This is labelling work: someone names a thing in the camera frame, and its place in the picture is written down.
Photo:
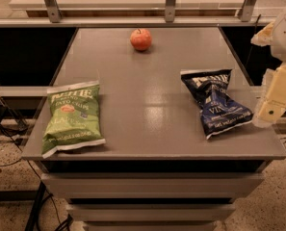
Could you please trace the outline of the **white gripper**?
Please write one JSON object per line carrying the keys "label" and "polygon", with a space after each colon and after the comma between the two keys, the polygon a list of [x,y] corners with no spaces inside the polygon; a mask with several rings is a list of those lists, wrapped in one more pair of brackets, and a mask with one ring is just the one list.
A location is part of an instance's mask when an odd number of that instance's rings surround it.
{"label": "white gripper", "polygon": [[[286,7],[273,22],[255,34],[250,42],[271,45],[275,58],[286,62]],[[261,97],[254,109],[252,123],[259,128],[275,124],[286,112],[286,63],[276,70],[267,69],[263,77]]]}

